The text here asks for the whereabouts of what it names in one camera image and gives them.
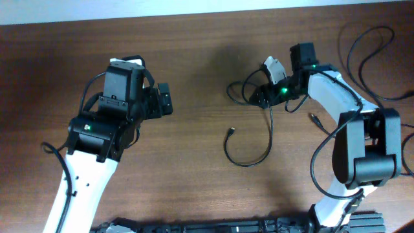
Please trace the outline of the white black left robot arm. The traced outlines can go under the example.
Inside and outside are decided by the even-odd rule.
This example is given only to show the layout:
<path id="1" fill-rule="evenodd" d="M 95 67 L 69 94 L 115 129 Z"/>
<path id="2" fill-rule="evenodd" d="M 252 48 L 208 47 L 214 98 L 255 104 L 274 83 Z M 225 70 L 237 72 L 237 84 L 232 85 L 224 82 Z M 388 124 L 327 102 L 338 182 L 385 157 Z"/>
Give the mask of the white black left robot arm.
<path id="1" fill-rule="evenodd" d="M 124 150 L 139 139 L 141 123 L 173 112 L 168 84 L 156 84 L 141 57 L 112 58 L 102 75 L 103 91 L 82 99 L 69 122 L 66 154 L 42 143 L 63 168 L 45 232 L 88 232 Z"/>

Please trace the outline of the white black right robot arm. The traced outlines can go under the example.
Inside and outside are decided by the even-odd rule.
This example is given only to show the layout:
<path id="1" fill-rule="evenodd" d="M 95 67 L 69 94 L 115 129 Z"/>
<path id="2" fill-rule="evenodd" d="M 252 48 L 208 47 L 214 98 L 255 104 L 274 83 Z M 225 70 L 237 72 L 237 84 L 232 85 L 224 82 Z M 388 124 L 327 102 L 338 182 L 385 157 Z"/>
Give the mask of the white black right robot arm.
<path id="1" fill-rule="evenodd" d="M 291 76 L 271 56 L 262 63 L 259 70 L 268 83 L 257 87 L 248 103 L 265 109 L 300 96 L 317 101 L 336 122 L 336 129 L 313 153 L 310 176 L 315 183 L 316 157 L 333 140 L 334 179 L 328 190 L 319 189 L 323 198 L 306 216 L 279 218 L 278 228 L 287 232 L 383 232 L 385 228 L 377 220 L 357 216 L 355 210 L 369 194 L 401 173 L 399 113 L 367 101 L 335 67 L 320 64 L 312 43 L 291 47 L 290 60 Z"/>

